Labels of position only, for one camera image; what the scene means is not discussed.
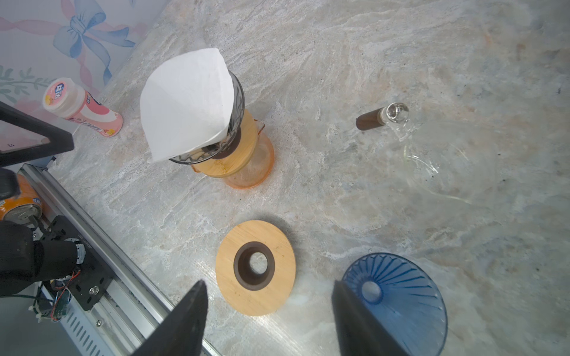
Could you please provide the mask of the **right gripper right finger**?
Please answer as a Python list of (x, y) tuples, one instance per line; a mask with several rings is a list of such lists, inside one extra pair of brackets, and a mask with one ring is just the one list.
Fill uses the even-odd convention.
[(408, 355), (344, 282), (332, 293), (341, 355)]

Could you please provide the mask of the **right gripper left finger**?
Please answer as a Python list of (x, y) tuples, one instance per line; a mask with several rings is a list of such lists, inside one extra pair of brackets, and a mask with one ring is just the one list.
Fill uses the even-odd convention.
[(199, 280), (133, 355), (200, 355), (207, 311), (206, 283)]

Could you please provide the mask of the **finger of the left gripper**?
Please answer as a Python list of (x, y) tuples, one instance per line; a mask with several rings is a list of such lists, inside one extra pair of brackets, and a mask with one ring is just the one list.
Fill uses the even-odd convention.
[(1, 167), (74, 150), (70, 132), (1, 102)]

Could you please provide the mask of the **blue glass dripper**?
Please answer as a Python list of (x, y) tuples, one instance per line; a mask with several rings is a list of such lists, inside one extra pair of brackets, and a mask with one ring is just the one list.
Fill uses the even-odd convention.
[(440, 355), (448, 315), (434, 281), (418, 265), (392, 253), (365, 255), (342, 281), (409, 355)]

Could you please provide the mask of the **white paper coffee filter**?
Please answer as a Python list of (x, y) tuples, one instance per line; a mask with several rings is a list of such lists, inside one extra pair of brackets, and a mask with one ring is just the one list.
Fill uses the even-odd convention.
[(235, 89), (221, 52), (205, 48), (163, 62), (140, 96), (140, 118), (155, 162), (227, 136)]

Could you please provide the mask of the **orange glass carafe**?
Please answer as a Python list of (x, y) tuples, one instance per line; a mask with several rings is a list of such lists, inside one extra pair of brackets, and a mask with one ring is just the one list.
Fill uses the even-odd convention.
[(268, 178), (275, 163), (275, 151), (270, 138), (264, 133), (265, 124), (254, 120), (258, 141), (249, 162), (237, 173), (223, 178), (235, 189), (249, 189), (261, 185)]

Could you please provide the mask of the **grey glass dripper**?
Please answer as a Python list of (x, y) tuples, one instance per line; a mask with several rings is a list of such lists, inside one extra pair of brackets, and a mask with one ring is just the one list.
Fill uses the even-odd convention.
[(219, 160), (228, 157), (237, 148), (241, 138), (240, 126), (245, 114), (245, 96), (243, 87), (236, 75), (231, 71), (229, 75), (232, 78), (235, 97), (226, 136), (220, 142), (173, 157), (170, 159), (171, 162), (193, 166), (206, 162), (206, 160)]

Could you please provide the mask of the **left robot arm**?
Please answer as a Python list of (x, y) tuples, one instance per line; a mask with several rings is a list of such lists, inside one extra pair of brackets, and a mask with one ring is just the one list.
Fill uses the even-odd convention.
[[(16, 173), (7, 168), (74, 149), (72, 134), (1, 104), (1, 121), (44, 136), (48, 141), (1, 154), (1, 199), (21, 192)], [(1, 221), (1, 296), (15, 295), (28, 286), (73, 274), (85, 261), (85, 244), (78, 240), (35, 241), (26, 225)]]

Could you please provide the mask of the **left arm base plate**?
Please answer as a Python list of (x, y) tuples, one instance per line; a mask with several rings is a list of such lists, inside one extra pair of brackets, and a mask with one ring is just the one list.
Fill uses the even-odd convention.
[(37, 280), (61, 280), (85, 311), (101, 300), (114, 273), (75, 225), (65, 216), (54, 218), (40, 239)]

